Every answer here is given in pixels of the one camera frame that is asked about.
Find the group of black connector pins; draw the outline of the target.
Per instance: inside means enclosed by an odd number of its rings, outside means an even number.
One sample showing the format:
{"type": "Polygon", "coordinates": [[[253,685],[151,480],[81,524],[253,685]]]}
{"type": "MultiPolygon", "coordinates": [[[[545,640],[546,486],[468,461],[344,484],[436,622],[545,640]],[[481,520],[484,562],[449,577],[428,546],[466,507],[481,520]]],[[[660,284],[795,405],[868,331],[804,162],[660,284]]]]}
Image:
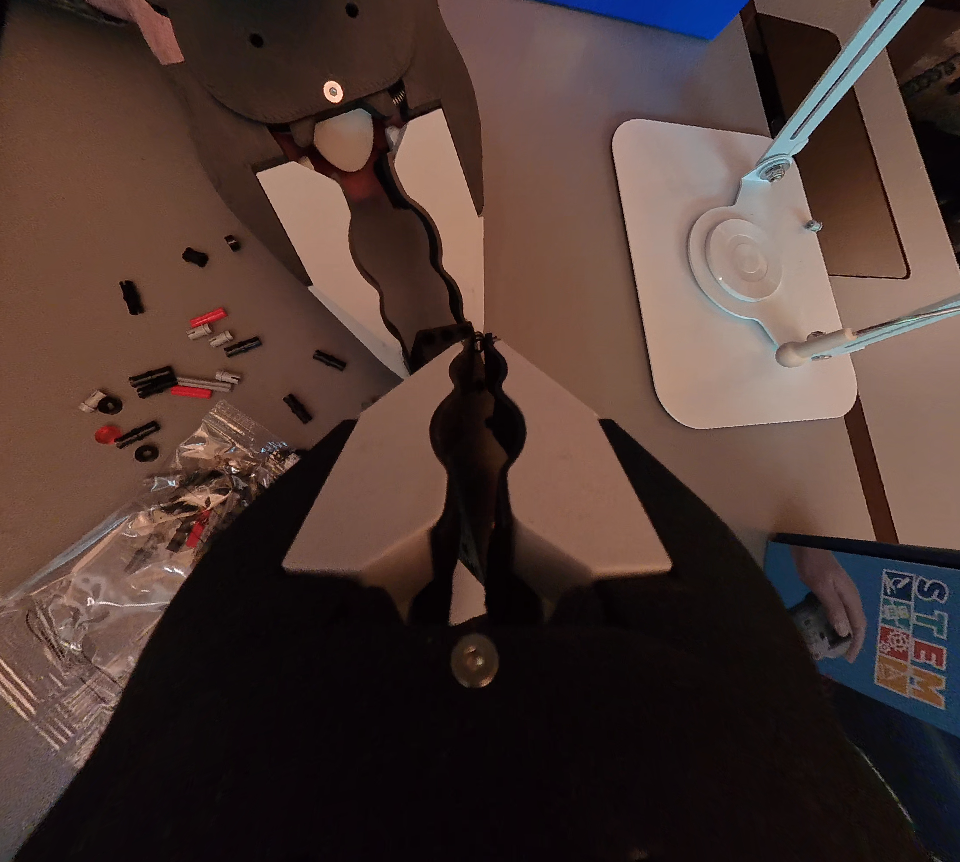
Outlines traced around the group of black connector pins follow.
{"type": "Polygon", "coordinates": [[[296,319],[316,314],[307,299],[294,296],[294,308],[282,306],[287,295],[282,277],[275,285],[264,276],[272,267],[257,266],[251,242],[226,239],[213,255],[187,246],[150,256],[134,270],[123,268],[119,292],[132,320],[119,346],[121,375],[141,403],[208,408],[213,400],[232,398],[244,410],[263,415],[295,448],[312,448],[350,413],[336,408],[326,377],[313,361],[313,324],[296,319]],[[216,308],[226,318],[212,323],[212,335],[189,340],[190,320],[216,308]],[[234,341],[212,348],[210,340],[229,330],[234,341]],[[232,391],[213,390],[210,400],[175,397],[177,376],[215,380],[225,371],[242,377],[232,391]]]}

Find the clear plastic parts bag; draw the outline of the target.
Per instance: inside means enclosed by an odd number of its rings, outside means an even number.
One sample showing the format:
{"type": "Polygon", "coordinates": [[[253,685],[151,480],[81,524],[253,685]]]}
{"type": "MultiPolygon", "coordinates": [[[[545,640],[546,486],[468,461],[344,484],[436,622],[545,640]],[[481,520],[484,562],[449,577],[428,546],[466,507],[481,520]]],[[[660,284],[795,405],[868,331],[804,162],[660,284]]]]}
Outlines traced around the clear plastic parts bag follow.
{"type": "Polygon", "coordinates": [[[303,455],[217,403],[133,501],[2,599],[2,704],[82,767],[210,537],[303,455]]]}

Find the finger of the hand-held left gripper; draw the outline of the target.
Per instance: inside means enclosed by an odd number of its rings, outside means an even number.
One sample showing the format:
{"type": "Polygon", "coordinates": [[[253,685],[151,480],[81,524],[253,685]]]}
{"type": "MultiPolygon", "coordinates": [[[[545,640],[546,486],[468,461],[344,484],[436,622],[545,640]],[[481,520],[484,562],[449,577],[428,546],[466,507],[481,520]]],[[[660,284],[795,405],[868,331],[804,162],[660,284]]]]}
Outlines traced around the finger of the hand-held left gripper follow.
{"type": "Polygon", "coordinates": [[[354,261],[352,214],[339,185],[293,162],[258,172],[257,181],[306,268],[313,296],[385,367],[408,375],[378,292],[354,261]]]}
{"type": "Polygon", "coordinates": [[[390,158],[400,192],[435,233],[438,272],[459,295],[464,319],[483,330],[484,219],[474,206],[445,114],[432,112],[405,124],[390,158]]]}

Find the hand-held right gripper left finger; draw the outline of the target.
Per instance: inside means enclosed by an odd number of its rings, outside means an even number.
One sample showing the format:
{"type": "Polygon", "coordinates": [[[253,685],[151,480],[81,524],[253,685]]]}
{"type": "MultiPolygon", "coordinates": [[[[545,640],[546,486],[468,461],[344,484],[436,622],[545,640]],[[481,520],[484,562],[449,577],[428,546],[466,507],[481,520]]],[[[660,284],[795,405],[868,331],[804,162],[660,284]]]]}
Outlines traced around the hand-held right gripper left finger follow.
{"type": "Polygon", "coordinates": [[[431,424],[462,356],[470,367],[470,340],[361,413],[284,558],[287,573],[380,589],[407,621],[449,622],[461,532],[431,424]]]}

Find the white book stand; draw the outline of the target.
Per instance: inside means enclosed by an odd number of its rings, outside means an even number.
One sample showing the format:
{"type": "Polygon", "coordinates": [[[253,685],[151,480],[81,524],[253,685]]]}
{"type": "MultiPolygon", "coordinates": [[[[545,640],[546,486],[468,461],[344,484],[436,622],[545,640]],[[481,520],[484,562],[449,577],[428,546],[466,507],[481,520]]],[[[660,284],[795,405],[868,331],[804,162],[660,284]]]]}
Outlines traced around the white book stand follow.
{"type": "Polygon", "coordinates": [[[765,151],[631,120],[612,153],[657,397],[692,429],[841,418],[854,353],[958,316],[958,295],[843,327],[796,156],[926,0],[879,0],[765,151]]]}

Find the blue robot kit box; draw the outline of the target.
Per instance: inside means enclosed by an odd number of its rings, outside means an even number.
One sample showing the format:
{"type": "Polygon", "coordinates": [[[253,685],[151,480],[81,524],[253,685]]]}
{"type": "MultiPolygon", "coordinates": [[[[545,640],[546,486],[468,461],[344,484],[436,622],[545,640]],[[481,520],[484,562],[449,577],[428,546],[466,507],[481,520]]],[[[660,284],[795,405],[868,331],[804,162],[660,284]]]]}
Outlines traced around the blue robot kit box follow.
{"type": "Polygon", "coordinates": [[[782,533],[764,571],[847,737],[932,858],[958,860],[958,551],[782,533]]]}

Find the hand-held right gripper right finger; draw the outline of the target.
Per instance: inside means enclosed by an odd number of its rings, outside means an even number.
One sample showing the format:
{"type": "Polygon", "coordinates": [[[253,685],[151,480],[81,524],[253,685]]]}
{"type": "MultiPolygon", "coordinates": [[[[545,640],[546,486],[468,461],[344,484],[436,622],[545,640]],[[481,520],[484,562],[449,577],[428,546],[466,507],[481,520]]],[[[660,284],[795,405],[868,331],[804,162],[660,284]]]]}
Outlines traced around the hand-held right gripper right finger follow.
{"type": "Polygon", "coordinates": [[[597,582],[666,575],[671,557],[599,416],[512,350],[487,340],[487,427],[506,454],[494,481],[487,609],[540,621],[597,582]]]}

